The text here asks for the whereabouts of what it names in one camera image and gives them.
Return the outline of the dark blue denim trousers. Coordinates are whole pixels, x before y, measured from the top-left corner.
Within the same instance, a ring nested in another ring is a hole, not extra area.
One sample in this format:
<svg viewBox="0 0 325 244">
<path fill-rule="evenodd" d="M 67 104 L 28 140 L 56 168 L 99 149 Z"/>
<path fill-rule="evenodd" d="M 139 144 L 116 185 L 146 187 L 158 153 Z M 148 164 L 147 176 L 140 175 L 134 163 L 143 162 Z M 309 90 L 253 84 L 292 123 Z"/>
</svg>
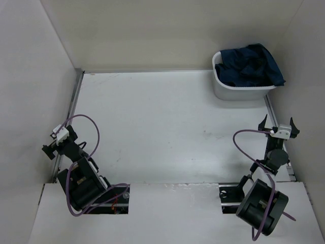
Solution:
<svg viewBox="0 0 325 244">
<path fill-rule="evenodd" d="M 285 79 L 272 54 L 262 44 L 220 52 L 214 68 L 221 83 L 231 87 L 283 86 Z"/>
</svg>

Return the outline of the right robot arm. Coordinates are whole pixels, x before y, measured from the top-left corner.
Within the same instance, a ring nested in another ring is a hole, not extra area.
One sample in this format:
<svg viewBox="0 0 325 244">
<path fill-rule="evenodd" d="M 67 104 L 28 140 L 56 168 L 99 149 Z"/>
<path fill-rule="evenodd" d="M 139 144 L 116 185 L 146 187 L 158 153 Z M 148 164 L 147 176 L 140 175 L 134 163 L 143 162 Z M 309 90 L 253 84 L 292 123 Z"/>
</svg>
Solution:
<svg viewBox="0 0 325 244">
<path fill-rule="evenodd" d="M 267 117 L 262 120 L 256 130 L 243 129 L 233 135 L 235 147 L 253 161 L 250 168 L 251 174 L 243 177 L 235 189 L 237 198 L 242 201 L 237 208 L 236 216 L 251 226 L 253 241 L 257 241 L 262 234 L 265 236 L 270 235 L 282 215 L 293 221 L 296 220 L 284 211 L 288 203 L 288 196 L 276 190 L 274 176 L 276 176 L 281 166 L 290 162 L 288 153 L 283 149 L 284 142 L 296 138 L 300 130 L 296 127 L 292 118 L 288 125 L 280 124 L 271 129 L 265 127 L 266 120 Z M 263 159 L 254 159 L 239 147 L 236 136 L 244 132 L 259 133 L 267 137 Z M 258 168 L 268 178 L 269 185 L 259 178 L 253 181 L 252 186 L 246 184 Z"/>
</svg>

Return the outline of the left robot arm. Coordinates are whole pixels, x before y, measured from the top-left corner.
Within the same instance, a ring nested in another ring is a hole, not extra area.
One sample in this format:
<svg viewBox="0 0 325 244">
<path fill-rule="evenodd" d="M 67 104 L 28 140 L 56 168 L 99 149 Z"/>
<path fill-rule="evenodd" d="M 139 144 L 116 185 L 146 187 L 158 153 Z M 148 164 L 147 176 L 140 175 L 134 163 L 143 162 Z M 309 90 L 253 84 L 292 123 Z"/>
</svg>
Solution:
<svg viewBox="0 0 325 244">
<path fill-rule="evenodd" d="M 58 173 L 57 178 L 66 189 L 66 180 L 69 181 L 69 200 L 71 206 L 76 211 L 81 211 L 87 207 L 91 201 L 100 199 L 101 202 L 110 202 L 114 197 L 114 190 L 108 180 L 99 175 L 99 168 L 92 158 L 75 141 L 78 136 L 72 126 L 62 128 L 59 135 L 64 135 L 64 140 L 57 142 L 54 134 L 51 137 L 54 141 L 49 145 L 43 145 L 42 151 L 50 158 L 54 159 L 54 153 L 64 155 L 74 164 L 70 176 L 65 169 Z"/>
</svg>

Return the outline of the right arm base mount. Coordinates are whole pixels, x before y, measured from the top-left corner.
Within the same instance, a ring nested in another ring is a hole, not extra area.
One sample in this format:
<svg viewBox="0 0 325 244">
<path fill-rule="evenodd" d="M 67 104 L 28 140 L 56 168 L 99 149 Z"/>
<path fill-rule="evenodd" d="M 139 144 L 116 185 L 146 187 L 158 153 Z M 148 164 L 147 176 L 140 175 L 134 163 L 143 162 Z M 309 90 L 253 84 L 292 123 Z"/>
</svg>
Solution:
<svg viewBox="0 0 325 244">
<path fill-rule="evenodd" d="M 223 214 L 235 214 L 248 192 L 248 183 L 219 184 L 219 197 Z"/>
</svg>

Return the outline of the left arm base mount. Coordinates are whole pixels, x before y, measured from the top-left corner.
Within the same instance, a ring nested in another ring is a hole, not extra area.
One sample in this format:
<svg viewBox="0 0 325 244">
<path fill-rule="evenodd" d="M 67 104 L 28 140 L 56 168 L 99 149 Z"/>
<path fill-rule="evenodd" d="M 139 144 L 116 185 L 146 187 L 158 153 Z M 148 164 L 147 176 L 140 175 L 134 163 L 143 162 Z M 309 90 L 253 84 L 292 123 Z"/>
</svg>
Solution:
<svg viewBox="0 0 325 244">
<path fill-rule="evenodd" d="M 130 200 L 130 185 L 117 184 L 104 193 L 85 212 L 88 215 L 126 215 Z"/>
</svg>

